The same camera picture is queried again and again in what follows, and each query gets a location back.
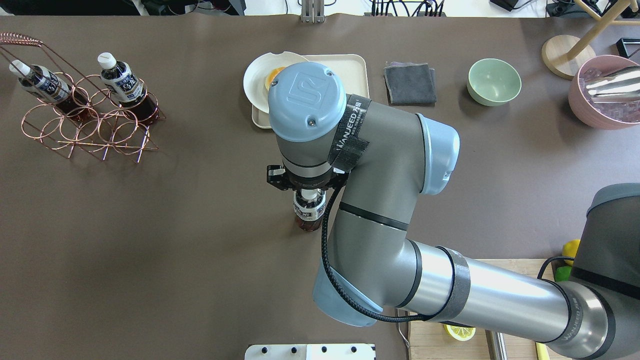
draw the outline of gray tabletop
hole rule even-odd
[[[128,62],[160,100],[160,151],[65,160],[20,132],[34,98],[0,71],[0,357],[241,359],[256,343],[375,343],[401,359],[393,325],[359,329],[311,297],[319,233],[293,221],[292,193],[265,183],[279,162],[251,122],[242,88],[261,54],[355,53],[371,98],[387,104],[387,61],[428,62],[438,102],[402,109],[455,127],[448,187],[420,198],[408,237],[473,258],[545,258],[579,238],[595,192],[640,180],[640,127],[601,131],[576,119],[569,81],[541,60],[546,39],[582,36],[590,20],[299,17],[3,17],[0,31],[43,40],[86,73],[97,55]],[[631,27],[593,46],[616,54]],[[36,49],[12,47],[48,65]],[[465,90],[468,68],[495,57],[523,80],[496,108]]]

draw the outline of lemon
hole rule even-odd
[[[578,253],[579,245],[580,245],[580,239],[569,241],[562,247],[562,255],[571,256],[572,258],[575,258],[576,253]],[[564,262],[567,263],[567,265],[573,266],[572,260],[565,260]]]
[[[475,327],[444,325],[444,328],[451,337],[459,341],[467,341],[476,334]]]
[[[276,75],[278,75],[280,73],[280,71],[282,71],[282,69],[286,68],[285,66],[283,67],[277,67],[275,69],[273,69],[269,75],[267,75],[266,78],[264,78],[264,87],[267,88],[267,90],[269,90],[269,88],[271,87],[271,83],[273,82],[273,78],[276,77]]]

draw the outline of white tray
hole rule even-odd
[[[360,55],[303,55],[307,60],[321,63],[340,77],[347,94],[369,97],[369,82],[367,81],[367,63]],[[251,105],[251,119],[261,129],[271,129],[269,114]]]

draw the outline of gray cloth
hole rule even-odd
[[[436,102],[435,70],[429,64],[391,63],[385,67],[385,82],[393,105]]]

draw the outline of power adapter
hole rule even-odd
[[[518,0],[489,0],[489,2],[510,12],[514,7],[516,7]]]

